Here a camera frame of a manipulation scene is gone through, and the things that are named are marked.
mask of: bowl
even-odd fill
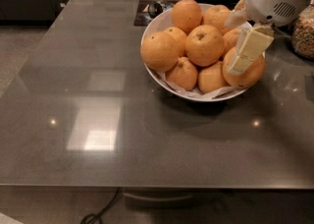
[[[209,7],[213,6],[211,4],[202,4],[199,3],[199,6],[204,12],[206,9]],[[171,11],[172,9],[168,9],[158,15],[154,20],[151,21],[151,23],[146,27],[142,39],[141,39],[141,44],[144,40],[144,38],[155,32],[155,31],[162,31],[170,26],[173,25],[172,20],[171,20]],[[251,28],[250,23],[244,23],[243,25],[240,26],[240,28]],[[177,95],[181,98],[190,100],[190,101],[196,101],[196,102],[217,102],[217,101],[223,101],[223,100],[228,100],[231,98],[234,98],[244,92],[247,91],[246,89],[237,89],[231,86],[226,86],[217,90],[214,90],[210,93],[202,94],[202,92],[199,90],[198,87],[193,89],[192,91],[185,91],[184,89],[176,86],[175,84],[171,84],[166,82],[165,80],[165,74],[164,73],[157,73],[151,69],[149,69],[146,65],[145,68],[149,75],[153,78],[153,80],[163,87],[165,90],[168,92]]]

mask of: gray floor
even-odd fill
[[[0,97],[46,31],[45,27],[0,27]],[[114,190],[0,186],[0,213],[24,224],[79,224],[83,216],[104,207]],[[103,220],[115,224],[314,224],[314,193],[195,195],[196,205],[176,209],[126,206],[121,197]],[[0,218],[0,224],[8,223]]]

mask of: glass jar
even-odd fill
[[[314,60],[314,2],[305,8],[294,23],[291,39],[294,51]]]

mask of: black cable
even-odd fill
[[[114,204],[116,199],[118,198],[120,188],[117,188],[114,196],[111,198],[110,202],[98,213],[91,213],[86,215],[81,221],[80,224],[94,224],[98,221],[99,224],[103,224],[102,215],[105,214]]]

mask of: orange fruit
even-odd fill
[[[240,28],[234,28],[224,34],[225,40],[224,55],[226,55],[228,51],[231,50],[233,47],[236,47],[237,39],[241,31],[242,29]]]
[[[225,40],[213,26],[201,25],[195,28],[186,39],[185,52],[188,59],[197,66],[207,67],[222,56]]]
[[[223,65],[223,75],[228,84],[234,86],[236,88],[248,88],[255,85],[261,78],[265,69],[266,61],[261,54],[256,60],[252,63],[252,65],[240,75],[232,75],[228,72],[228,67],[230,66],[230,61],[232,56],[235,54],[236,48],[233,47],[226,54],[224,58]]]
[[[225,26],[225,21],[230,13],[231,10],[224,5],[211,6],[205,10],[202,23],[204,25],[211,25],[217,28],[222,34],[225,34],[232,29]]]
[[[180,50],[172,36],[156,31],[144,38],[140,46],[140,56],[148,68],[156,72],[166,72],[176,65]]]
[[[194,0],[180,0],[171,11],[173,25],[189,34],[200,25],[202,10]]]
[[[184,56],[185,55],[185,42],[186,42],[186,37],[187,37],[186,33],[182,29],[174,27],[174,26],[166,28],[164,32],[168,33],[174,38],[174,40],[177,42],[177,45],[180,49],[180,56]]]
[[[198,87],[205,94],[223,86],[229,86],[223,75],[223,61],[202,68],[198,74]]]
[[[168,82],[172,82],[186,91],[196,86],[197,77],[197,68],[187,57],[181,57],[175,67],[166,72],[166,80]]]

